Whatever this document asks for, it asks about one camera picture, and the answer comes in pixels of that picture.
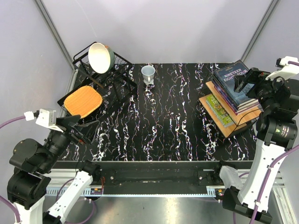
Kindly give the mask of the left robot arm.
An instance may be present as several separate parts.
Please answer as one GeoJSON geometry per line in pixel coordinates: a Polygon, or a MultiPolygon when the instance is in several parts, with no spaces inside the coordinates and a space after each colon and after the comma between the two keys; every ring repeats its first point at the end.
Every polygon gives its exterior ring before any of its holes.
{"type": "Polygon", "coordinates": [[[67,190],[46,212],[43,211],[46,189],[51,181],[47,174],[71,142],[84,140],[72,131],[79,120],[79,115],[58,118],[43,145],[34,139],[25,139],[14,147],[9,161],[14,166],[14,174],[7,184],[7,198],[16,224],[65,223],[85,188],[101,181],[100,165],[84,161],[67,190]]]}

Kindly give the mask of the lime green cartoon book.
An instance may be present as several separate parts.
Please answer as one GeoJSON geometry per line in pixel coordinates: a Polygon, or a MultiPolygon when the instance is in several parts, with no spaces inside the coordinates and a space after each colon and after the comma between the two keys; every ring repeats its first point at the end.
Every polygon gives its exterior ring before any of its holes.
{"type": "Polygon", "coordinates": [[[229,127],[234,124],[231,117],[212,94],[207,95],[206,103],[224,127],[229,127]]]}

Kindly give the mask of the blue 1984 book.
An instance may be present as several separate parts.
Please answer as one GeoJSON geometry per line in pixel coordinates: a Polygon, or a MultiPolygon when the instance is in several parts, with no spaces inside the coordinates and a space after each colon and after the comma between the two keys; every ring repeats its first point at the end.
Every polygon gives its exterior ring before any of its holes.
{"type": "Polygon", "coordinates": [[[246,107],[247,105],[258,103],[257,99],[246,96],[248,91],[253,87],[253,84],[247,84],[241,92],[234,92],[234,77],[246,75],[248,71],[248,67],[241,60],[213,71],[213,78],[215,78],[229,99],[233,101],[236,108],[246,107]]]}

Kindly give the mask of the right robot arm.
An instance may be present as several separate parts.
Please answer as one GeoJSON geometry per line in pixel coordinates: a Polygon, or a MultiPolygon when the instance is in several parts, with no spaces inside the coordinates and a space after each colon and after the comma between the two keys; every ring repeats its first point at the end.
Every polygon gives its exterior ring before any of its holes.
{"type": "Polygon", "coordinates": [[[273,183],[285,157],[298,150],[294,117],[299,110],[299,82],[293,79],[298,73],[299,64],[289,62],[273,73],[251,68],[246,75],[235,77],[234,91],[253,84],[246,95],[257,99],[263,109],[255,123],[256,153],[245,183],[237,169],[225,162],[212,173],[212,179],[226,188],[223,208],[250,218],[250,223],[271,223],[267,211],[273,183]]]}

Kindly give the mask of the black moon and sixpence book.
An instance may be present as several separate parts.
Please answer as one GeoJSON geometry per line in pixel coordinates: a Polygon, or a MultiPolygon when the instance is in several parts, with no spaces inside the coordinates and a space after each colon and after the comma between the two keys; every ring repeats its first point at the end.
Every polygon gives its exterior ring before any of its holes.
{"type": "Polygon", "coordinates": [[[234,75],[229,75],[225,77],[216,72],[211,73],[212,80],[217,83],[219,87],[228,95],[228,97],[233,101],[237,109],[250,108],[258,104],[257,99],[249,98],[246,96],[248,91],[253,84],[247,84],[246,87],[241,92],[234,92],[234,75]]]}

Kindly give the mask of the dark blue galaxy book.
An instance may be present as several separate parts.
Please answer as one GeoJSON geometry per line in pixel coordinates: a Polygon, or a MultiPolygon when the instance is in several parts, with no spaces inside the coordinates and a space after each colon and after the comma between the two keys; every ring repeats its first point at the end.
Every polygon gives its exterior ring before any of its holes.
{"type": "Polygon", "coordinates": [[[234,111],[235,114],[241,114],[247,110],[247,108],[237,109],[237,107],[234,105],[233,101],[228,97],[228,95],[223,91],[223,89],[221,87],[219,87],[215,81],[212,80],[212,83],[214,85],[214,88],[222,96],[222,98],[229,105],[229,107],[234,111]]]}

